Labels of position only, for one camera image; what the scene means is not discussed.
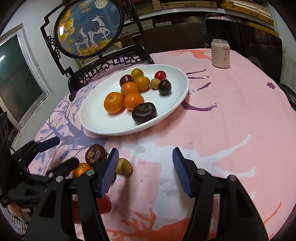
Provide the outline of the left human hand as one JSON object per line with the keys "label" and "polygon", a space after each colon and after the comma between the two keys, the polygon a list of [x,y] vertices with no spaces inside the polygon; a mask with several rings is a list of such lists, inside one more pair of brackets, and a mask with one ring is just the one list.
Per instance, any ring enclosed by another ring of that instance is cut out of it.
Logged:
{"label": "left human hand", "polygon": [[14,202],[8,205],[8,209],[10,213],[15,217],[25,217],[30,218],[30,209],[29,208],[20,208],[17,204]]}

